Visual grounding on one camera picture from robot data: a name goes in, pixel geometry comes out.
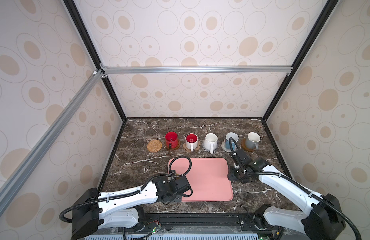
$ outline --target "blue mug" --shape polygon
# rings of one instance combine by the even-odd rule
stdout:
[[[235,134],[234,132],[229,132],[228,134],[226,134],[226,137],[225,137],[225,147],[226,149],[229,149],[230,150],[230,145],[229,145],[229,139],[230,138],[233,138],[236,142],[238,142],[238,135]],[[232,141],[232,147],[233,147],[233,151],[235,151],[236,149],[236,145],[235,143]]]

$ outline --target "white mug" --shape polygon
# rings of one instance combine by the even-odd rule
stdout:
[[[205,136],[205,140],[202,143],[202,146],[204,146],[206,150],[209,150],[210,154],[213,154],[214,149],[217,148],[217,141],[218,141],[217,135],[215,135],[214,133],[208,133]]]
[[[198,147],[198,137],[194,133],[189,133],[185,137],[185,145],[190,151],[194,151]]]
[[[255,132],[249,132],[248,136],[245,139],[245,146],[252,150],[258,149],[258,142],[261,140],[261,137]]]
[[[229,149],[230,150],[230,144],[229,144],[229,139],[230,138],[233,138],[236,142],[238,142],[238,135],[236,134],[236,133],[234,133],[234,132],[228,132],[227,134],[226,134],[226,137],[225,137],[225,139],[226,139],[226,141],[225,141],[225,147],[226,147],[226,149]],[[232,141],[232,147],[233,147],[233,151],[236,149],[236,145],[235,145],[235,143]]]

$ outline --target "red mug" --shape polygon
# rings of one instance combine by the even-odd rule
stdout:
[[[178,135],[175,132],[168,132],[165,135],[166,147],[168,149],[176,148],[178,146]]]

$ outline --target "gray mug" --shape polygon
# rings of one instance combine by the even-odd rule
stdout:
[[[261,137],[255,132],[249,132],[245,139],[245,146],[252,150],[258,149],[258,142],[261,140]]]

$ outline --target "mug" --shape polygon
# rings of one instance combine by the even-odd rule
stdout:
[[[218,141],[217,135],[215,135],[214,133],[208,133],[205,136],[205,140],[202,143],[202,146],[204,146],[206,150],[209,150],[210,154],[213,154],[214,149],[217,148],[217,141]]]
[[[187,149],[190,149],[190,151],[194,151],[194,149],[198,146],[198,137],[194,133],[189,133],[185,137],[185,145]]]
[[[230,150],[230,145],[229,145],[229,139],[230,138],[233,138],[236,142],[238,142],[238,135],[235,134],[234,132],[229,132],[228,134],[226,134],[226,141],[225,141],[225,147],[226,149],[229,149]],[[233,151],[236,149],[236,145],[235,143],[232,141],[232,147],[233,147]]]
[[[261,137],[255,132],[249,132],[248,136],[245,139],[245,146],[252,150],[258,149],[258,142],[261,140]]]
[[[168,149],[176,148],[178,146],[178,135],[175,132],[168,132],[165,135],[166,147]]]

